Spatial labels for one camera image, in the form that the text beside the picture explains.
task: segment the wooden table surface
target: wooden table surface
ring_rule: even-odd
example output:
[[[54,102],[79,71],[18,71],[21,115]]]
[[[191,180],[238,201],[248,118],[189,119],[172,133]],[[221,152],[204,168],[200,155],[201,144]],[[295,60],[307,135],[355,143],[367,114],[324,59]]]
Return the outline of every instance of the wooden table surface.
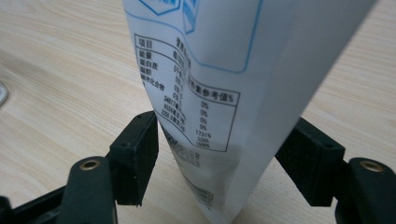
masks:
[[[396,170],[396,1],[378,2],[303,117]],[[121,0],[0,1],[0,194],[21,205],[66,183],[78,160],[104,156],[151,109]],[[120,223],[207,223],[163,135],[143,206]],[[234,223],[334,223],[272,161]]]

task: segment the wood grain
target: wood grain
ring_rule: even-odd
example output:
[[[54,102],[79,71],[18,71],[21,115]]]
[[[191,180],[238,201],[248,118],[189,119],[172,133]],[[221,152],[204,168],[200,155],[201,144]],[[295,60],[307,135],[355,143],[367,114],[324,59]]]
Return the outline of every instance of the wood grain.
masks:
[[[304,117],[347,148],[396,170],[396,2],[379,1]],[[151,109],[121,1],[0,1],[0,194],[13,206],[64,185],[76,161],[105,155]],[[207,223],[161,135],[143,207],[120,223]],[[276,161],[234,223],[334,223],[311,208]]]

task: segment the nutrition facts label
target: nutrition facts label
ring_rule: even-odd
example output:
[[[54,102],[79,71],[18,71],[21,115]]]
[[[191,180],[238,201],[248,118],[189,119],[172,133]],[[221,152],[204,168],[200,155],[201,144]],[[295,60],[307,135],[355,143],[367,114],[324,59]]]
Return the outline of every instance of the nutrition facts label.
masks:
[[[197,81],[180,38],[166,43],[135,35],[134,41],[143,83],[161,99],[152,102],[157,115],[173,124],[193,146],[227,151],[240,93]]]

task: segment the white plastic bag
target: white plastic bag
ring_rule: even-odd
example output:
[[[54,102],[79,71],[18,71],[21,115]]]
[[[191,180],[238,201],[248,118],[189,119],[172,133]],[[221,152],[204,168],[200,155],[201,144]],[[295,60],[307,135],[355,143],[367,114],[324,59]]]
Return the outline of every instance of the white plastic bag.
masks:
[[[124,0],[181,173],[230,223],[374,0]]]

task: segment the black plastic mount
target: black plastic mount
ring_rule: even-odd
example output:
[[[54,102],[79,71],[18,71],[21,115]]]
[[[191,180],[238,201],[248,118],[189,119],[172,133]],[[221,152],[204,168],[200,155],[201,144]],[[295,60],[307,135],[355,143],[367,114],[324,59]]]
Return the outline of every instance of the black plastic mount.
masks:
[[[330,206],[338,224],[395,223],[396,175],[365,158],[343,161],[345,149],[300,119],[276,158],[311,206]]]
[[[0,197],[0,224],[117,223],[119,204],[141,205],[158,156],[157,118],[136,116],[105,157],[78,161],[67,185],[12,209]]]

